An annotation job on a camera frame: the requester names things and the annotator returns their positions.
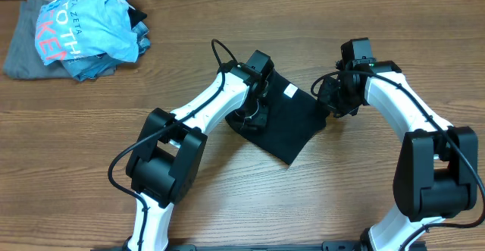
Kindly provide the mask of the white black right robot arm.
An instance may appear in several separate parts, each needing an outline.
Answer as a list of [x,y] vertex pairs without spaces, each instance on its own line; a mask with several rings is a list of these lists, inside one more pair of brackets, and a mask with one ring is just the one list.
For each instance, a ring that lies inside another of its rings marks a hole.
[[376,108],[402,143],[393,178],[394,205],[382,221],[366,228],[355,250],[417,250],[431,228],[473,228],[451,220],[484,198],[478,170],[478,138],[470,127],[441,118],[409,86],[391,61],[339,61],[336,71],[316,79],[311,93],[335,118]]

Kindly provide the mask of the black t-shirt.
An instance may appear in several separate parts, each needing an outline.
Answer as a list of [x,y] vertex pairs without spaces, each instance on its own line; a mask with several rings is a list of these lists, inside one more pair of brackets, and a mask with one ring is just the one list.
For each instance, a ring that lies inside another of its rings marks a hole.
[[316,99],[276,71],[268,82],[267,96],[260,103],[268,107],[264,128],[249,129],[237,111],[227,115],[226,122],[249,142],[291,165],[305,144],[325,128],[329,113],[320,110]]

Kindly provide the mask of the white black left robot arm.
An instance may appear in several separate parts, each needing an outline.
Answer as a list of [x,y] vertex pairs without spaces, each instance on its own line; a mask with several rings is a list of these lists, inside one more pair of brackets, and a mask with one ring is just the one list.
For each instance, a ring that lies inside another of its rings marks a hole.
[[196,178],[208,134],[232,111],[260,108],[258,98],[268,88],[273,69],[272,64],[225,63],[192,101],[149,114],[126,166],[136,194],[136,219],[125,250],[167,248],[174,206]]

